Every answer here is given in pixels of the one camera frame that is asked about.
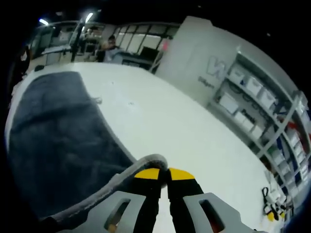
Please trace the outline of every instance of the window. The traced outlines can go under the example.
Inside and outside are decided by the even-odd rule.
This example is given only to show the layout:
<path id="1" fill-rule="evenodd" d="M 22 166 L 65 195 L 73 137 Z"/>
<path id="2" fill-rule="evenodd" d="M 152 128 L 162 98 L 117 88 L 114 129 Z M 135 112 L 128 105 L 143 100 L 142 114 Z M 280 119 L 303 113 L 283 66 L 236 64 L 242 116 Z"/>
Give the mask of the window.
<path id="1" fill-rule="evenodd" d="M 146 35 L 146 38 L 144 39 L 144 41 L 142 42 L 142 45 L 139 49 L 139 54 L 141 53 L 142 49 L 144 47 L 148 47 L 148 48 L 152 48 L 152 49 L 156 49 L 157 45 L 159 44 L 161 40 L 161 36 L 157 36 L 157 35 Z"/>
<path id="2" fill-rule="evenodd" d="M 133 33 L 135 31 L 135 29 L 136 29 L 135 25 L 129 26 L 127 29 L 127 33 Z"/>
<path id="3" fill-rule="evenodd" d="M 126 33 L 125 35 L 124 35 L 124 39 L 123 39 L 123 41 L 122 41 L 122 43 L 121 43 L 121 45 L 120 45 L 120 48 L 121 49 L 124 49 L 124 50 L 126 50 L 127 49 L 127 46 L 128 46 L 128 43 L 130 43 L 130 40 L 131 40 L 131 38 L 132 38 L 132 33 Z"/>
<path id="4" fill-rule="evenodd" d="M 126 32 L 127 27 L 128 27 L 128 26 L 124 26 L 123 28 L 121 28 L 120 33 Z"/>
<path id="5" fill-rule="evenodd" d="M 124 33 L 119 33 L 117 39 L 116 39 L 116 46 L 120 46 L 122 39 L 124 37 Z"/>
<path id="6" fill-rule="evenodd" d="M 166 26 L 164 25 L 152 25 L 149 33 L 155 33 L 155 34 L 164 34 L 166 30 Z"/>
<path id="7" fill-rule="evenodd" d="M 139 46 L 144 39 L 145 34 L 134 34 L 130 46 L 128 47 L 128 52 L 137 53 Z"/>
<path id="8" fill-rule="evenodd" d="M 118 38 L 119 32 L 120 32 L 120 28 L 117 28 L 114 34 L 116 38 Z"/>
<path id="9" fill-rule="evenodd" d="M 147 30 L 149 28 L 149 25 L 140 25 L 138 28 L 137 28 L 137 33 L 146 33 Z"/>

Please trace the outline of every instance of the shelving unit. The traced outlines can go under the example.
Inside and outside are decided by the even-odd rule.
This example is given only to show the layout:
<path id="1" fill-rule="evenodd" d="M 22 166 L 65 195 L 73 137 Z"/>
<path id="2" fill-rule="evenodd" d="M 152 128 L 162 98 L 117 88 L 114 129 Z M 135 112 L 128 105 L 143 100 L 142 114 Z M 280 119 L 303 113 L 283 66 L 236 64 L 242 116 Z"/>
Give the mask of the shelving unit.
<path id="1" fill-rule="evenodd" d="M 274 111 L 271 109 L 268 109 L 244 85 L 242 85 L 241 83 L 236 83 L 234 80 L 230 78 L 229 74 L 231 72 L 231 69 L 233 66 L 236 66 L 236 65 L 241 66 L 243 69 L 251 70 L 250 73 L 252 73 L 252 75 L 254 75 L 255 77 L 258 77 L 259 80 L 263 83 L 263 86 L 265 88 L 268 88 L 268 90 L 271 90 L 271 92 L 273 92 L 276 95 L 277 99 L 279 100 L 279 103 L 282 106 L 285 106 L 287 110 L 287 114 L 285 115 L 285 118 L 283 119 L 282 122 L 279 121 L 279 119 L 277 118 L 279 109 L 275 108 Z M 229 69 L 229 72 L 225 77 L 224 83 L 230 83 L 230 85 L 233 85 L 239 91 L 241 91 L 243 95 L 248 96 L 255 105 L 259 106 L 259 108 L 265 112 L 265 114 L 267 115 L 267 118 L 269 119 L 269 121 L 267 121 L 266 128 L 268 129 L 270 126 L 273 126 L 276 129 L 276 132 L 274 132 L 273 135 L 270 135 L 268 141 L 265 144 L 262 144 L 260 140 L 255 139 L 250 132 L 248 132 L 239 122 L 237 122 L 235 118 L 233 117 L 233 115 L 229 113 L 223 106 L 219 105 L 215 100 L 212 100 L 210 102 L 210 105 L 211 107 L 216 109 L 218 112 L 225 115 L 226 118 L 228 118 L 231 122 L 233 122 L 233 124 L 235 124 L 239 128 L 239 130 L 243 132 L 257 146 L 259 151 L 256 153 L 256 156 L 258 158 L 261 158 L 263 156 L 267 158 L 267 160 L 270 162 L 271 166 L 277 172 L 277 175 L 280 177 L 282 181 L 282 183 L 280 183 L 281 188 L 286 188 L 288 194 L 291 195 L 290 188 L 293 186 L 293 183 L 289 181 L 291 181 L 292 179 L 294 179 L 295 181 L 295 178 L 298 175 L 300 176 L 300 180 L 301 180 L 298 186 L 304 183 L 304 181 L 302 181 L 301 169 L 304 165 L 309 166 L 309 159 L 311 158 L 311 141 L 309 138 L 309 134 L 308 134 L 306 126 L 303 123 L 301 116 L 299 115 L 297 111 L 298 104 L 302 100 L 302 95 L 300 94 L 300 95 L 295 95 L 291 97 L 286 92 L 286 90 L 278 83 L 276 79 L 274 79 L 271 75 L 265 72 L 265 70 L 262 67 L 257 66 L 255 62 L 249 59 L 247 55 L 245 54 L 238 53 L 236 62 L 232 65 L 232 67 Z M 236 101 L 237 102 L 241 101 L 241 98 L 237 97 Z M 304 159 L 302 163 L 299 163 L 297 159 L 298 155 L 295 154 L 294 146 L 291 144 L 291 141 L 288 135 L 285 133 L 285 129 L 291 119 L 297 124 L 297 129 L 300 135 L 302 136 L 303 141 L 306 143 L 307 153 L 306 153 L 306 158 Z M 290 176 L 288 175 L 288 173 L 286 175 L 283 175 L 281 173 L 278 165 L 274 162 L 272 156 L 268 153 L 268 149 L 274 144 L 276 144 L 276 141 L 280 137 L 282 137 L 284 141 L 286 142 L 288 146 L 288 151 L 291 155 L 290 156 L 291 164 L 292 163 L 294 164 L 294 166 L 291 166 L 290 168 L 290 171 L 289 171 Z"/>

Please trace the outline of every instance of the white storage bin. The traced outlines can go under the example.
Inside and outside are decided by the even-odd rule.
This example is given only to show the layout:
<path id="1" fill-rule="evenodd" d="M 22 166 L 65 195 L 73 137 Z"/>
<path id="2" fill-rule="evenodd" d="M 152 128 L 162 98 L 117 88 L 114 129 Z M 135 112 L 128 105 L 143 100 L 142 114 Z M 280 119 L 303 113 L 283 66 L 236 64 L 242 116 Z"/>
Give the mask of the white storage bin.
<path id="1" fill-rule="evenodd" d="M 296 143 L 300 140 L 297 131 L 294 130 L 294 129 L 289 128 L 289 129 L 287 130 L 287 133 L 286 133 L 286 134 L 287 134 L 287 136 L 288 136 L 288 138 L 289 138 L 289 140 L 290 140 L 290 144 L 291 144 L 292 146 L 295 146 Z"/>
<path id="2" fill-rule="evenodd" d="M 308 112 L 307 111 L 304 111 L 303 114 L 301 115 L 301 120 L 302 120 L 302 123 L 304 125 L 308 125 L 309 121 L 310 121 L 310 117 L 308 115 Z"/>
<path id="3" fill-rule="evenodd" d="M 243 124 L 243 122 L 245 121 L 246 119 L 246 116 L 244 116 L 240 111 L 237 111 L 235 114 L 234 114 L 234 119 L 240 123 L 241 125 Z"/>
<path id="4" fill-rule="evenodd" d="M 302 151 L 303 151 L 303 148 L 302 148 L 301 142 L 298 141 L 296 145 L 294 146 L 295 156 L 299 155 Z"/>
<path id="5" fill-rule="evenodd" d="M 269 192 L 267 193 L 266 199 L 269 203 L 274 204 L 277 202 L 277 200 L 281 197 L 281 194 L 273 189 L 273 190 L 269 190 Z"/>
<path id="6" fill-rule="evenodd" d="M 293 185 L 291 185 L 291 187 L 289 188 L 288 192 L 289 192 L 289 194 L 290 194 L 292 197 L 295 197 L 295 196 L 298 194 L 298 188 L 297 188 L 297 186 L 295 185 L 295 183 L 293 183 Z"/>
<path id="7" fill-rule="evenodd" d="M 237 83 L 237 84 L 240 84 L 244 77 L 245 77 L 245 74 L 237 67 L 232 68 L 230 75 L 229 75 L 229 79 L 232 82 Z"/>
<path id="8" fill-rule="evenodd" d="M 255 139 L 259 139 L 263 133 L 263 129 L 259 125 L 255 125 L 252 130 L 251 134 Z"/>
<path id="9" fill-rule="evenodd" d="M 285 200 L 286 200 L 286 196 L 282 193 L 279 199 L 276 201 L 276 204 L 281 206 L 284 204 Z"/>
<path id="10" fill-rule="evenodd" d="M 287 173 L 284 175 L 284 179 L 285 179 L 286 183 L 295 182 L 295 178 L 293 177 L 293 175 L 292 175 L 290 172 L 287 172 Z"/>
<path id="11" fill-rule="evenodd" d="M 308 172 L 308 166 L 307 165 L 304 165 L 302 168 L 301 168 L 301 170 L 300 170 L 300 172 L 301 173 L 304 173 L 304 172 Z"/>
<path id="12" fill-rule="evenodd" d="M 276 98 L 264 87 L 259 92 L 258 99 L 267 109 L 276 101 Z"/>
<path id="13" fill-rule="evenodd" d="M 247 131 L 250 131 L 254 127 L 254 124 L 247 118 L 245 118 L 242 125 Z"/>
<path id="14" fill-rule="evenodd" d="M 287 172 L 290 171 L 290 166 L 288 166 L 286 161 L 283 161 L 282 163 L 280 163 L 280 165 L 278 166 L 278 168 L 280 169 L 281 173 L 283 175 L 285 175 Z"/>
<path id="15" fill-rule="evenodd" d="M 303 172 L 301 172 L 301 179 L 305 181 L 308 178 L 308 173 L 308 170 L 304 170 Z"/>
<path id="16" fill-rule="evenodd" d="M 282 154 L 282 151 L 280 151 L 279 149 L 275 150 L 271 156 L 274 162 L 276 163 L 276 165 L 279 165 L 285 160 L 284 155 Z"/>
<path id="17" fill-rule="evenodd" d="M 305 153 L 302 151 L 298 156 L 297 156 L 297 161 L 299 164 L 302 163 L 302 161 L 306 158 Z"/>
<path id="18" fill-rule="evenodd" d="M 307 100 L 307 97 L 305 96 L 305 94 L 302 91 L 295 91 L 293 93 L 293 99 L 295 98 L 296 95 L 299 95 L 301 97 L 300 101 L 298 102 L 298 105 L 296 107 L 296 111 L 301 116 L 305 112 L 305 110 L 306 110 L 306 108 L 308 106 L 308 100 Z"/>
<path id="19" fill-rule="evenodd" d="M 246 85 L 245 87 L 253 93 L 254 96 L 257 96 L 257 94 L 259 93 L 259 91 L 262 88 L 262 85 L 260 82 L 258 82 L 258 80 L 252 76 L 250 76 L 247 81 L 246 81 Z"/>
<path id="20" fill-rule="evenodd" d="M 305 182 L 301 182 L 299 185 L 297 185 L 298 191 L 301 192 L 305 189 Z"/>
<path id="21" fill-rule="evenodd" d="M 303 177 L 301 180 L 304 186 L 308 185 L 308 182 L 309 182 L 308 176 Z"/>
<path id="22" fill-rule="evenodd" d="M 224 93 L 221 97 L 219 104 L 223 106 L 228 112 L 234 114 L 234 112 L 238 109 L 239 105 L 235 101 L 235 99 L 230 96 L 228 93 Z"/>

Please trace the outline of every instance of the white wall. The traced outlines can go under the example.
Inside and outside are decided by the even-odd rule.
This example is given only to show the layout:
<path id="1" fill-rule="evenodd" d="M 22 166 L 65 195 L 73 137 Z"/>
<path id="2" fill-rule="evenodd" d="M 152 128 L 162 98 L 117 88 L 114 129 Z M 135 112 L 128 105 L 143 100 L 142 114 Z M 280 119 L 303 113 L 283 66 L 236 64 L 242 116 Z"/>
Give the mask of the white wall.
<path id="1" fill-rule="evenodd" d="M 164 55 L 156 75 L 206 106 L 224 79 L 238 52 L 277 79 L 289 92 L 297 87 L 263 51 L 244 39 L 212 25 L 209 20 L 187 17 Z"/>

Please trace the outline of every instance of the gray gripper bracket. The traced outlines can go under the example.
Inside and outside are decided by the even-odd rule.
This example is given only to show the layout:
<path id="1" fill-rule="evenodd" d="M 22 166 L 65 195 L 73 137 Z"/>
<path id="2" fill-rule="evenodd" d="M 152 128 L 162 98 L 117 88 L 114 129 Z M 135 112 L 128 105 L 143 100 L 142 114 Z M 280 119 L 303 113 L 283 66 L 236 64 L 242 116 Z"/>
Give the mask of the gray gripper bracket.
<path id="1" fill-rule="evenodd" d="M 118 222 L 115 233 L 133 233 L 136 219 L 145 199 L 146 197 L 142 195 L 117 191 L 91 209 L 83 224 L 73 230 L 63 230 L 60 233 L 109 233 L 104 226 L 123 203 L 128 203 L 128 205 Z"/>
<path id="2" fill-rule="evenodd" d="M 202 203 L 216 214 L 223 225 L 221 233 L 259 233 L 241 222 L 240 213 L 212 193 L 183 197 L 191 215 L 196 233 L 213 233 L 212 226 L 205 214 Z"/>

